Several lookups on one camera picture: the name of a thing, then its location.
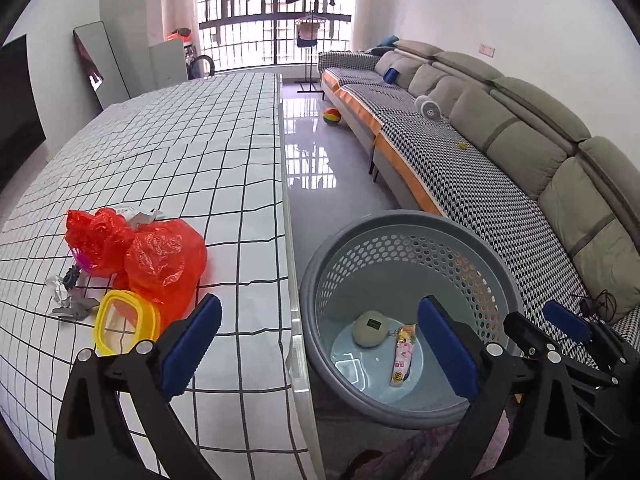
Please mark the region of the beige fluffy round pouch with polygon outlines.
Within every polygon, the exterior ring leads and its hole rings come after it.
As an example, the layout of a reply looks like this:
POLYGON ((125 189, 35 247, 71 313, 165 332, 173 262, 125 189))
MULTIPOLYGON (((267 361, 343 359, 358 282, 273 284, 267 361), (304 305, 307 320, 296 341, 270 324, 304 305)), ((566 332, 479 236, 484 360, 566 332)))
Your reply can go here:
POLYGON ((390 334, 390 320, 378 311, 363 312, 352 326, 352 339, 362 348, 377 347, 390 334))

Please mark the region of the pink snack packet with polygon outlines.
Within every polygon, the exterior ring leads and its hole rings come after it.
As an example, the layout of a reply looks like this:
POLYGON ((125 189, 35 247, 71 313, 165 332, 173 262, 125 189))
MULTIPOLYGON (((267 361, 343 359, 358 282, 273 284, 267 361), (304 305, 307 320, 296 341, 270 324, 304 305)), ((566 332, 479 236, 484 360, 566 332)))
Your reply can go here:
POLYGON ((406 381, 416 346, 416 324, 401 326, 396 330, 395 354, 390 375, 390 385, 400 387, 406 381))

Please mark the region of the white grid tablecloth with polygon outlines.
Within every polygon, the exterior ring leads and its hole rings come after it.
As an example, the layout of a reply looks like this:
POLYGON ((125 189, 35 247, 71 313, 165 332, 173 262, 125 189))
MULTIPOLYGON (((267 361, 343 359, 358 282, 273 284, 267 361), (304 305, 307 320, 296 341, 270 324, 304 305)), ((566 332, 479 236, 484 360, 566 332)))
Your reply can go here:
POLYGON ((283 185, 281 83, 273 74, 194 80, 108 108, 27 189, 1 230, 1 415, 47 478, 63 393, 91 320, 54 317, 47 281, 73 262, 67 211, 158 210, 205 240, 200 294, 220 331, 172 408, 226 479, 311 479, 314 445, 293 375, 295 261, 283 185))

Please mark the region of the colourful ball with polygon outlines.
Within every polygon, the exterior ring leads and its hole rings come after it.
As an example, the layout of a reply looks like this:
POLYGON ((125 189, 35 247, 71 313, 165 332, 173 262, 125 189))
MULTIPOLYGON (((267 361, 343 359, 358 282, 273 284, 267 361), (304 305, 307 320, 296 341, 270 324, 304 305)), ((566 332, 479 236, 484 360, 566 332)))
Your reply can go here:
POLYGON ((342 120, 342 115, 337 108, 328 107, 322 112, 322 119, 329 126, 337 126, 342 120))

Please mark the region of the grey cabinet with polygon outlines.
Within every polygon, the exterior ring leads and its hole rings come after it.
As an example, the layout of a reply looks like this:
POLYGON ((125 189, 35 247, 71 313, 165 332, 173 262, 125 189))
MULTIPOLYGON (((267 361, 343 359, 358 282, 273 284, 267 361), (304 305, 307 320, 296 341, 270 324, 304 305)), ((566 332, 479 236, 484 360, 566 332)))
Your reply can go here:
POLYGON ((149 47, 152 74, 157 89, 182 84, 188 80, 184 47, 179 38, 149 47))

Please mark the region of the grey toy shark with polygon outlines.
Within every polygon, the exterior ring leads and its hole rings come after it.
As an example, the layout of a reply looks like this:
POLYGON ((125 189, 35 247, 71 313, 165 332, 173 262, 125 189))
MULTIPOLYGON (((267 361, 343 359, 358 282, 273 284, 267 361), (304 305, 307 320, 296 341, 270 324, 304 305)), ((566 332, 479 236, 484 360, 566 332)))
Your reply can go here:
POLYGON ((75 288, 80 279, 80 274, 81 270, 77 264, 74 264, 66 271, 64 276, 60 276, 70 294, 70 298, 68 298, 67 308, 60 307, 53 300, 55 307, 51 310, 51 314, 59 320, 83 321, 100 305, 99 300, 96 300, 96 298, 81 297, 76 294, 75 288))

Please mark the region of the red plastic bag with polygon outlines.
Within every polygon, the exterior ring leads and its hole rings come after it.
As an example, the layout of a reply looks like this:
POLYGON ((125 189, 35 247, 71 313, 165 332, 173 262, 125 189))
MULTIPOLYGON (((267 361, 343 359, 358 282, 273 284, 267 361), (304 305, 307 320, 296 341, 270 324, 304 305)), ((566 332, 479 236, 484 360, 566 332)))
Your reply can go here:
POLYGON ((181 219, 134 230, 113 208, 71 209, 65 240, 90 258, 91 276, 111 278, 114 289, 134 292, 156 307, 161 328, 186 315, 207 264, 204 238, 181 219))

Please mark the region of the clothes rack stand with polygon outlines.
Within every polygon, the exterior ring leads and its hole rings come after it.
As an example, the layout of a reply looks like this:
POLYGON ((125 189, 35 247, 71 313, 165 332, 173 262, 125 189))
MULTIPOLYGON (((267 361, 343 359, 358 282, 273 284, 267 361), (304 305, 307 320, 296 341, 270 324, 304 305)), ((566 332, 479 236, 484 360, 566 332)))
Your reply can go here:
POLYGON ((318 88, 318 79, 314 76, 314 49, 318 46, 320 21, 318 16, 308 13, 296 22, 296 47, 303 51, 303 78, 296 80, 299 94, 323 93, 318 88))

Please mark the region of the light blue wipes packet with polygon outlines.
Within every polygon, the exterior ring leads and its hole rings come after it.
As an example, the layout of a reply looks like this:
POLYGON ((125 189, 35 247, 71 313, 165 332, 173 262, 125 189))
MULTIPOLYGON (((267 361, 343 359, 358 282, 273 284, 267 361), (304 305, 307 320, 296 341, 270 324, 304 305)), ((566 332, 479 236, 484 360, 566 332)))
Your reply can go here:
POLYGON ((157 220, 164 220, 164 214, 158 209, 145 210, 135 206, 120 206, 115 211, 122 216, 131 229, 137 229, 157 220))

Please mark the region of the yellow square lid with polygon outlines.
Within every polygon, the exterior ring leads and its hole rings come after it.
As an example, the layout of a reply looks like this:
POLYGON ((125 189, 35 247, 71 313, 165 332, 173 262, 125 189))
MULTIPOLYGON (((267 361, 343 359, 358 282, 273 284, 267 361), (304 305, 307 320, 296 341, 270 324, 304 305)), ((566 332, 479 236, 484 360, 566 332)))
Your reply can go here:
POLYGON ((110 290, 101 300, 93 340, 99 356, 129 352, 142 340, 160 336, 160 312, 128 290, 110 290))

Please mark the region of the black television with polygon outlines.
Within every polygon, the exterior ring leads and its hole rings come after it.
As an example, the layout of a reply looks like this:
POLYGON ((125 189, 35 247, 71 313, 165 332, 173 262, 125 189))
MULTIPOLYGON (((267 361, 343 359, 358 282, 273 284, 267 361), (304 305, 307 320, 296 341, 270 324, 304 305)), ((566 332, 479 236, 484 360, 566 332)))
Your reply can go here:
POLYGON ((30 155, 46 140, 30 83, 27 39, 1 49, 0 185, 5 188, 30 155))

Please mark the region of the houndstooth sofa cover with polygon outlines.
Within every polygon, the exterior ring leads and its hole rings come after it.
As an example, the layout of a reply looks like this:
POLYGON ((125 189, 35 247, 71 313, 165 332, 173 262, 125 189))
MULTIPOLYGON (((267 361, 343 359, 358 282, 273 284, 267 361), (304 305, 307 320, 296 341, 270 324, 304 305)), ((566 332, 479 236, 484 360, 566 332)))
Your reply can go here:
POLYGON ((510 270, 522 312, 543 330, 550 324, 542 308, 554 300, 608 324, 636 346, 639 306, 614 323, 588 311, 590 293, 536 200, 448 122, 419 114, 416 97, 404 86, 411 70, 386 84, 384 54, 324 52, 318 72, 323 92, 401 206, 439 214, 482 238, 510 270))

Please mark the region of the grey sofa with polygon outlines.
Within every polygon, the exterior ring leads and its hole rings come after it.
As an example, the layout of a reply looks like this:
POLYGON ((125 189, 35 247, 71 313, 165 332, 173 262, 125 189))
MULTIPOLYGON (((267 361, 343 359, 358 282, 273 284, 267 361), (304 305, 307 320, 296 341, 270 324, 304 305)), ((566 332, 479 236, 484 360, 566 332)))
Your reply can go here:
POLYGON ((395 40, 382 63, 536 200, 590 293, 617 322, 639 305, 639 170, 560 101, 460 52, 395 40))

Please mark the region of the leaning floor mirror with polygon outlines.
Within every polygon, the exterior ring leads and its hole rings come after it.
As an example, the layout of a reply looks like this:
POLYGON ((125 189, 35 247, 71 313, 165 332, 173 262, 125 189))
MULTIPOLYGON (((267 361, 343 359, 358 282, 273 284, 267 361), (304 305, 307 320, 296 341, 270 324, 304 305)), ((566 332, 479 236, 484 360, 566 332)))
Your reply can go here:
POLYGON ((82 70, 102 110, 128 101, 130 94, 102 21, 75 27, 74 44, 82 70))

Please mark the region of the white small fan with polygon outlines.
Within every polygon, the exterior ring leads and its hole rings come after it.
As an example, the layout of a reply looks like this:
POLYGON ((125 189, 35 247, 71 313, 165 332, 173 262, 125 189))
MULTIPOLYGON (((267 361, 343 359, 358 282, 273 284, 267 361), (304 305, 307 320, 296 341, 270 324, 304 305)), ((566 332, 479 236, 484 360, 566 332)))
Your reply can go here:
POLYGON ((437 102, 432 101, 427 96, 418 96, 414 101, 416 110, 425 118, 440 122, 442 120, 442 110, 437 102))

